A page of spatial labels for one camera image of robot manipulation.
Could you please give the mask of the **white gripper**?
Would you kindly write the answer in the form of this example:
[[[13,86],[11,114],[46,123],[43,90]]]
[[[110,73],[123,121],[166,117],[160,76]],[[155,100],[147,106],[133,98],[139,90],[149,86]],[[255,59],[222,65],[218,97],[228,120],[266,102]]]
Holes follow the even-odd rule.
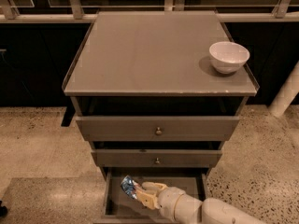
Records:
[[[156,182],[143,182],[141,187],[143,189],[135,192],[137,200],[150,210],[160,208],[159,213],[162,217],[175,221],[176,204],[185,191]]]

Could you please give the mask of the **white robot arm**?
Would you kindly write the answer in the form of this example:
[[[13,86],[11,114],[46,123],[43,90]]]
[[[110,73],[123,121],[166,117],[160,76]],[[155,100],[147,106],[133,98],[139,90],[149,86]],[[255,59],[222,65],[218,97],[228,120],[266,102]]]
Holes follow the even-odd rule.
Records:
[[[266,224],[219,199],[200,201],[183,189],[163,183],[134,184],[135,198],[148,209],[179,224]]]

